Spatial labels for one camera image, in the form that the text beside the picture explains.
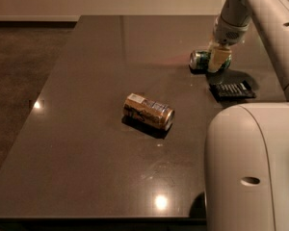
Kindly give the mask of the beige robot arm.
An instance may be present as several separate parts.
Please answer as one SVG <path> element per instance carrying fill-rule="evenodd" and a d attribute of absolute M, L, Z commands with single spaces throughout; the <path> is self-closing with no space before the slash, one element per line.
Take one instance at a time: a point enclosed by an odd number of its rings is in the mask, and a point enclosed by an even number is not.
<path fill-rule="evenodd" d="M 204 149 L 207 231 L 289 231 L 289 2 L 228 0 L 215 38 L 242 27 L 245 15 L 286 100 L 235 105 L 211 121 Z"/>

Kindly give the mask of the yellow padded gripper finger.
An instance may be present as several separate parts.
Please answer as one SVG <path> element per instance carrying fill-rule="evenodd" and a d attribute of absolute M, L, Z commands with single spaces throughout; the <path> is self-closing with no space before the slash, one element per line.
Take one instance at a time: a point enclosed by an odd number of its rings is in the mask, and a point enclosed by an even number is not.
<path fill-rule="evenodd" d="M 210 73 L 217 72 L 231 55 L 231 50 L 227 45 L 213 43 L 209 46 L 209 64 L 208 71 Z"/>

